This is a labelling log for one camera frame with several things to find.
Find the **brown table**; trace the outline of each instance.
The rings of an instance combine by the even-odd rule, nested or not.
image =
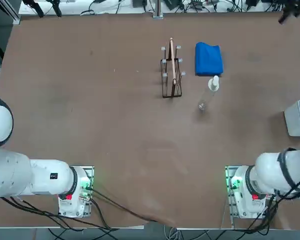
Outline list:
[[[300,20],[276,13],[30,18],[14,26],[0,97],[14,113],[5,148],[30,158],[94,165],[95,187],[131,210],[180,228],[229,228],[226,165],[300,148],[283,111],[300,100]],[[161,46],[181,45],[182,97],[162,99]],[[205,114],[208,77],[194,74],[195,44],[219,45],[224,74]],[[57,212],[55,197],[34,196]],[[143,224],[99,201],[111,226]],[[89,221],[99,223],[96,212]],[[2,226],[54,226],[0,201]],[[240,221],[236,227],[247,226]],[[274,228],[300,229],[300,200]]]

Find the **blue cloth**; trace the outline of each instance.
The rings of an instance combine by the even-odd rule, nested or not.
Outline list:
[[[204,76],[220,75],[224,72],[219,46],[204,42],[195,45],[195,74]]]

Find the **white bottle cap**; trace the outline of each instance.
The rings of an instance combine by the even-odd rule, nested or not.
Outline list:
[[[214,92],[218,91],[218,89],[219,89],[219,77],[217,75],[209,80],[208,87],[211,91],[214,91]]]

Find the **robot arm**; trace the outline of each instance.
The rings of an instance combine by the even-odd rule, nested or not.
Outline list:
[[[267,195],[285,195],[299,182],[300,150],[262,153],[255,165],[240,166],[231,178],[238,216],[257,218],[266,207]],[[288,197],[299,198],[300,185]]]
[[[29,159],[0,148],[0,197],[58,195],[59,213],[70,218],[90,215],[92,181],[80,166],[54,159]]]

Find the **clear bottle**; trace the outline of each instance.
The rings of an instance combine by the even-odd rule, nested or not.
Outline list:
[[[209,80],[208,89],[204,91],[204,93],[202,94],[198,102],[198,108],[201,111],[204,112],[207,109],[208,104],[211,102],[212,98],[214,97],[218,89],[219,89],[219,77],[214,76]]]

